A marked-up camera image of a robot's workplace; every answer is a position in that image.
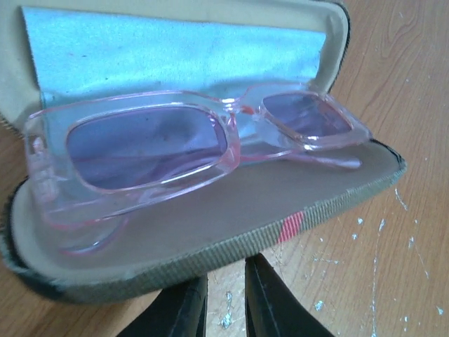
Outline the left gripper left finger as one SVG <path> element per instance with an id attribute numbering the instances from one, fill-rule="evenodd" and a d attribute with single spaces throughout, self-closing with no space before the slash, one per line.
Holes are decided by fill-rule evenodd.
<path id="1" fill-rule="evenodd" d="M 197 337 L 206 334 L 208 278 L 164 289 L 118 337 Z"/>

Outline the light blue cleaning cloth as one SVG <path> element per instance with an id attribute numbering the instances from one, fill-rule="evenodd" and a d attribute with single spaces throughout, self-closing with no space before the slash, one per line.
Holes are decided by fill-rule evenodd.
<path id="1" fill-rule="evenodd" d="M 312 82 L 323 32 L 23 7 L 41 110 L 155 91 L 225 99 Z"/>

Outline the plaid glasses case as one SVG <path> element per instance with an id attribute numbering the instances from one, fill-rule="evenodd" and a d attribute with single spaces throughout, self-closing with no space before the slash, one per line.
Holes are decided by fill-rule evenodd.
<path id="1" fill-rule="evenodd" d="M 200 277 L 327 221 L 406 171 L 405 160 L 373 135 L 366 143 L 324 152 L 360 160 L 354 169 L 287 159 L 245 163 L 201 189 L 133 211 L 94 251 L 63 253 L 29 183 L 24 125 L 41 110 L 41 94 L 23 7 L 323 32 L 327 39 L 312 84 L 329 95 L 351 25 L 341 1 L 2 1 L 1 120 L 23 140 L 27 177 L 6 205 L 1 254 L 7 268 L 42 296 L 113 303 Z"/>

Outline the pink transparent sunglasses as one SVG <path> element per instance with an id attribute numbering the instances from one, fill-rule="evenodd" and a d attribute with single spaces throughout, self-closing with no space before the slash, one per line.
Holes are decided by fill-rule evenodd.
<path id="1" fill-rule="evenodd" d="M 236 98 L 155 91 L 52 107 L 25 123 L 32 191 L 57 249 L 98 249 L 143 207 L 205 187 L 245 163 L 325 157 L 370 130 L 329 94 L 300 83 L 251 86 Z"/>

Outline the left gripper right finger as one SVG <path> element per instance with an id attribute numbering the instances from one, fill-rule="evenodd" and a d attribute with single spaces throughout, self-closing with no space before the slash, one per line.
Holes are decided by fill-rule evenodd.
<path id="1" fill-rule="evenodd" d="M 262 254 L 246 259 L 246 335 L 333 337 L 296 299 Z"/>

